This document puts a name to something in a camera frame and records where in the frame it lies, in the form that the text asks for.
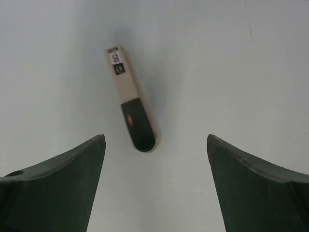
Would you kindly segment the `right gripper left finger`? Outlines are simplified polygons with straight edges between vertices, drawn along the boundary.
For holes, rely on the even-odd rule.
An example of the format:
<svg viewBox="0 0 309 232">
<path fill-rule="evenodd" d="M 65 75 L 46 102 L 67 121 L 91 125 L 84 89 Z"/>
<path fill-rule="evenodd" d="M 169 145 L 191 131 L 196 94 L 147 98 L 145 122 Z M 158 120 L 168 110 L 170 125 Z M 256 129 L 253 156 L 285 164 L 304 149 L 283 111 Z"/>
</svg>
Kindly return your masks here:
<svg viewBox="0 0 309 232">
<path fill-rule="evenodd" d="M 67 152 L 1 177 L 1 231 L 87 231 L 105 150 L 105 136 L 96 135 Z"/>
</svg>

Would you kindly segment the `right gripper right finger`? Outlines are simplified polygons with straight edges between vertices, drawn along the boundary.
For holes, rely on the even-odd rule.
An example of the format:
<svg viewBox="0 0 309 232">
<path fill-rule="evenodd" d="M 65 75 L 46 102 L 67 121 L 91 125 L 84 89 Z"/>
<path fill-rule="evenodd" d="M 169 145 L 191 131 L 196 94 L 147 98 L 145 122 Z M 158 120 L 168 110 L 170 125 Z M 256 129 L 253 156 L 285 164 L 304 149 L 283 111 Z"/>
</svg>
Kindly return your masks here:
<svg viewBox="0 0 309 232">
<path fill-rule="evenodd" d="M 227 232 L 307 232 L 309 176 L 242 151 L 215 135 L 207 154 Z"/>
</svg>

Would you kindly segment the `beige black stapler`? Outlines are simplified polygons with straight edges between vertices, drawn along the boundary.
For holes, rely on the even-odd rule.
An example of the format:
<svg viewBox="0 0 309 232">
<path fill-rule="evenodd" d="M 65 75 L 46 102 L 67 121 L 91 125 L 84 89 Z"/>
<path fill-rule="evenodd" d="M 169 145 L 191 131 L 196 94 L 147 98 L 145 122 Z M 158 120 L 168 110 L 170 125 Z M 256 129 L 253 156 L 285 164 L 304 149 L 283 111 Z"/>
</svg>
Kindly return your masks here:
<svg viewBox="0 0 309 232">
<path fill-rule="evenodd" d="M 138 151 L 150 153 L 160 143 L 161 133 L 130 56 L 122 46 L 106 49 L 105 55 L 131 141 Z"/>
</svg>

